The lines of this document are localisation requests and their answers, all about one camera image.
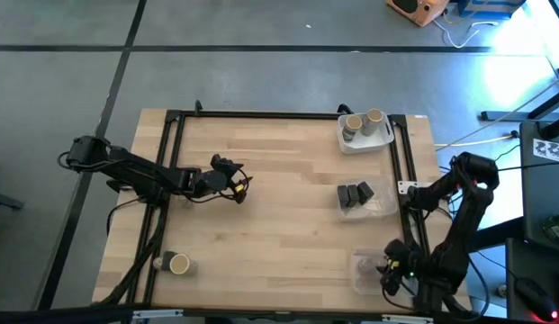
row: wooden tabletop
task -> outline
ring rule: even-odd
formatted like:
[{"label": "wooden tabletop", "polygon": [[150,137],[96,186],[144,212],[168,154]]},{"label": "wooden tabletop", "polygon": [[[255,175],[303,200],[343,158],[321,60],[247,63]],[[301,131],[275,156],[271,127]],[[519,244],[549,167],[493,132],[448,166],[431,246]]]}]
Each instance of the wooden tabletop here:
[{"label": "wooden tabletop", "polygon": [[[155,160],[166,110],[141,112],[131,151]],[[440,177],[429,122],[407,116],[419,181]],[[353,290],[350,253],[354,248],[383,248],[401,237],[398,213],[377,220],[339,220],[336,186],[347,179],[380,176],[392,181],[389,148],[344,155],[336,121],[293,119],[185,119],[178,166],[211,169],[215,153],[244,163],[254,176],[242,204],[224,199],[189,205],[171,199],[162,250],[185,253],[198,263],[195,276],[159,272],[153,306],[258,311],[405,312],[383,296]],[[396,131],[402,153],[401,134]],[[167,145],[171,154],[175,124]],[[402,161],[402,172],[407,171]],[[134,198],[122,193],[118,203]],[[95,286],[100,301],[121,280],[135,255],[143,204],[117,211]],[[427,220],[431,248],[440,243],[450,221],[434,212]],[[149,267],[140,276],[136,301],[142,300]],[[466,287],[456,296],[470,307]],[[401,291],[392,298],[411,305]]]}]

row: speaker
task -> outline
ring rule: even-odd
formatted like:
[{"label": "speaker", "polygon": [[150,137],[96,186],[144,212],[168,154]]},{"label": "speaker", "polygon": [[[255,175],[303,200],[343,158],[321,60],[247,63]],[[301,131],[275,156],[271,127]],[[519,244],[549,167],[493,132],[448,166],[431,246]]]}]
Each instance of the speaker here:
[{"label": "speaker", "polygon": [[443,13],[449,0],[387,0],[387,4],[424,27]]}]

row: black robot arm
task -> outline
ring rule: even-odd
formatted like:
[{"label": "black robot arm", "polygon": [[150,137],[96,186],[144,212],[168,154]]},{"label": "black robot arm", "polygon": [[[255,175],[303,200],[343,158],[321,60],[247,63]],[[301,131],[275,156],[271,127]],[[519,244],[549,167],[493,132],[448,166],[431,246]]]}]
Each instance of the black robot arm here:
[{"label": "black robot arm", "polygon": [[379,269],[383,274],[382,286],[391,295],[399,289],[402,277],[414,274],[419,280],[423,311],[440,311],[445,296],[457,292],[467,274],[472,237],[493,201],[493,190],[499,185],[497,166],[489,158],[465,152],[453,157],[450,165],[451,171],[434,184],[427,188],[412,186],[401,200],[405,207],[432,212],[440,199],[461,189],[461,206],[445,240],[425,257],[396,239],[385,249],[388,266]]},{"label": "black robot arm", "polygon": [[[66,165],[61,163],[65,155]],[[168,168],[130,153],[127,149],[113,146],[107,139],[83,136],[73,140],[69,152],[59,156],[62,167],[77,172],[102,172],[112,178],[107,184],[117,192],[124,186],[131,187],[146,203],[160,204],[169,194],[183,195],[191,201],[209,194],[219,194],[229,200],[242,203],[247,194],[247,177],[242,164],[213,155],[213,170],[202,172],[198,167]],[[233,176],[240,172],[245,177],[237,183]],[[224,194],[226,189],[231,194]]]}]

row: mouse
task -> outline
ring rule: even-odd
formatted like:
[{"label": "mouse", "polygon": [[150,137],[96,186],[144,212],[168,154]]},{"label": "mouse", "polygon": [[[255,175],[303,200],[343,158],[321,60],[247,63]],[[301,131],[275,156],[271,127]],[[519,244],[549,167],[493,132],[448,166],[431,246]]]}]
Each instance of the mouse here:
[{"label": "mouse", "polygon": [[553,298],[541,286],[529,278],[519,278],[515,281],[515,292],[521,301],[535,315],[544,321],[553,321],[558,312]]}]

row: concrete floor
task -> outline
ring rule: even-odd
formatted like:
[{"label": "concrete floor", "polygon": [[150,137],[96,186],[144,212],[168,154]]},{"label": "concrete floor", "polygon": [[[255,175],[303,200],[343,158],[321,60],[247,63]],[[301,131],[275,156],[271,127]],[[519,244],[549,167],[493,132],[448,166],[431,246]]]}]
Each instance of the concrete floor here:
[{"label": "concrete floor", "polygon": [[[120,45],[138,1],[40,3],[0,0],[0,45]],[[481,125],[483,110],[511,110],[556,80],[556,46],[549,46],[536,10],[518,11],[500,26],[483,26],[470,46],[489,53],[133,52],[114,103],[106,137],[129,147],[142,108],[426,114],[437,143]],[[450,28],[455,39],[468,24]],[[441,32],[420,29],[374,0],[155,0],[142,16],[135,45],[353,45],[444,49]],[[28,310],[45,275],[77,175],[55,163],[78,135],[93,133],[120,52],[0,52],[0,192],[26,202],[0,208],[0,310]],[[559,91],[550,89],[527,109]],[[518,128],[502,123],[469,140]],[[467,150],[497,157],[516,141]],[[461,149],[439,152],[440,163]],[[500,166],[518,164],[516,150]],[[106,241],[104,222],[116,194],[96,175],[61,277],[54,307],[87,305]],[[521,196],[519,172],[501,174],[488,227],[521,215],[503,197]],[[486,255],[504,262],[501,247]],[[504,270],[473,255],[493,293]],[[470,274],[469,289],[484,292]],[[493,303],[505,306],[502,299]],[[504,310],[498,312],[504,316]]]}]

